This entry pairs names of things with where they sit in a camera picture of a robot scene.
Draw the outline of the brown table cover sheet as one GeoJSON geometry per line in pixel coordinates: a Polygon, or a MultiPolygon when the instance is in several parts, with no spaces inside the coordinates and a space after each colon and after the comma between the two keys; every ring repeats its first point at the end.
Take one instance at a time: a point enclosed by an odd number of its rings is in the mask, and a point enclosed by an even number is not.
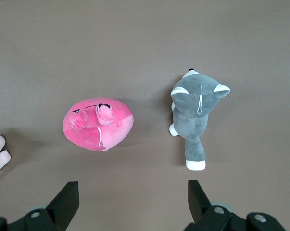
{"type": "Polygon", "coordinates": [[[246,217],[290,231],[290,0],[0,0],[0,217],[13,222],[78,181],[67,231],[182,231],[188,180],[246,217]],[[170,92],[189,70],[230,87],[185,166],[170,92]],[[112,98],[134,117],[107,151],[70,142],[76,103],[112,98]]]}

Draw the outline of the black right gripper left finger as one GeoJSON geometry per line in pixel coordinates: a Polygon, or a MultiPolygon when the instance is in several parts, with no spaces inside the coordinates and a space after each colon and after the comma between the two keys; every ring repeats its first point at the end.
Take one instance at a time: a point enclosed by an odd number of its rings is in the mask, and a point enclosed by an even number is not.
{"type": "Polygon", "coordinates": [[[0,217],[0,231],[66,231],[78,208],[78,182],[71,181],[46,208],[34,209],[10,224],[0,217]]]}

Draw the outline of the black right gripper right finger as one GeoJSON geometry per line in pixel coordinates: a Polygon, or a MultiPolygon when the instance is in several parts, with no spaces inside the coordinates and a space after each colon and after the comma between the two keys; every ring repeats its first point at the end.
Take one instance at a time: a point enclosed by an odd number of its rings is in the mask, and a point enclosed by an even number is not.
{"type": "Polygon", "coordinates": [[[251,212],[243,219],[222,205],[212,205],[197,180],[188,181],[188,203],[194,222],[184,231],[286,231],[269,214],[251,212]]]}

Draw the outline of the grey white husky plush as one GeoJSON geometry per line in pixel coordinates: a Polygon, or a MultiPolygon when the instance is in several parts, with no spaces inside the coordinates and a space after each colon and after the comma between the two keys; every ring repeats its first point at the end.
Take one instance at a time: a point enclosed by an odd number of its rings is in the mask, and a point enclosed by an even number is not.
{"type": "Polygon", "coordinates": [[[169,127],[172,136],[185,141],[186,167],[192,171],[206,168],[205,151],[200,136],[205,132],[209,113],[220,99],[230,93],[230,88],[210,76],[194,69],[179,80],[171,91],[173,123],[169,127]]]}

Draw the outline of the hot pink round plush toy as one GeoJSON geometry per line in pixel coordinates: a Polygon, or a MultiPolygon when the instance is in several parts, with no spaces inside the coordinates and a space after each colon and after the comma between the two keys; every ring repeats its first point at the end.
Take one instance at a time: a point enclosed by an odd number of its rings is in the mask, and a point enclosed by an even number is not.
{"type": "Polygon", "coordinates": [[[63,132],[73,144],[92,151],[118,145],[133,127],[129,107],[119,100],[98,97],[73,105],[63,119],[63,132]]]}

